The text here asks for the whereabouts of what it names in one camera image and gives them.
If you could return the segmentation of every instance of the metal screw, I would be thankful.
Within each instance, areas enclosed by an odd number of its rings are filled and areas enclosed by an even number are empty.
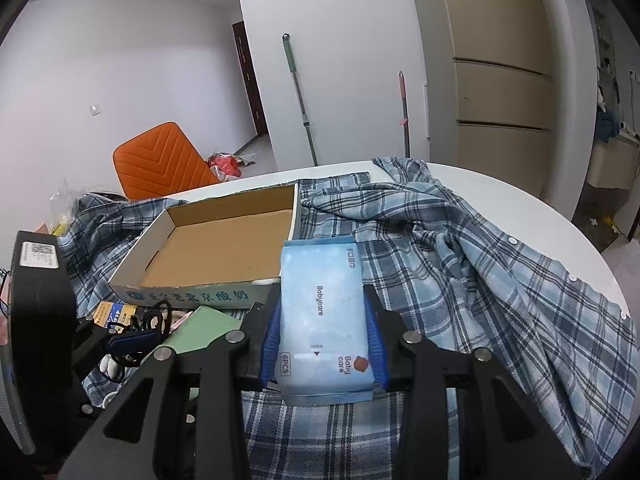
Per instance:
[[[409,343],[410,345],[414,345],[422,341],[422,335],[420,332],[415,330],[408,330],[404,334],[402,334],[402,339],[404,339],[405,343]]]
[[[491,360],[492,357],[491,350],[488,348],[476,348],[474,350],[474,357],[478,359],[481,363],[485,363]]]
[[[171,350],[168,346],[161,346],[160,348],[156,348],[154,351],[154,357],[158,361],[166,361],[174,351]]]
[[[231,330],[225,334],[225,339],[230,343],[239,343],[244,339],[244,332],[242,330]]]

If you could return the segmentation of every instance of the white label sticker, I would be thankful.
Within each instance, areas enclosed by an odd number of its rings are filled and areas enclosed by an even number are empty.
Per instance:
[[[58,256],[56,246],[49,244],[35,244],[22,242],[20,264],[23,267],[40,267],[42,269],[57,269]]]

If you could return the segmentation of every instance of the green handle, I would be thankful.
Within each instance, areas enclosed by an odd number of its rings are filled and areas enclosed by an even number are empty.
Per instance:
[[[293,53],[291,51],[291,44],[289,43],[290,35],[285,34],[282,37],[282,44],[284,45],[284,53],[287,54],[287,62],[289,63],[289,70],[293,74],[296,71],[296,62],[293,61]]]

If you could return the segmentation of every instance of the open box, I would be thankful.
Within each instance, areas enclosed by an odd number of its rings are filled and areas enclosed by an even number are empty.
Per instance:
[[[254,189],[165,209],[109,285],[126,303],[251,308],[279,280],[280,252],[300,229],[298,186]]]

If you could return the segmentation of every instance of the red plastic bag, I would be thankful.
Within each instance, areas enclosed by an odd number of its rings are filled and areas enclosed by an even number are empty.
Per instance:
[[[240,177],[242,173],[238,168],[238,163],[236,162],[236,158],[233,155],[216,155],[213,154],[209,157],[207,161],[209,167],[217,166],[220,168],[222,173],[227,174],[229,176]]]

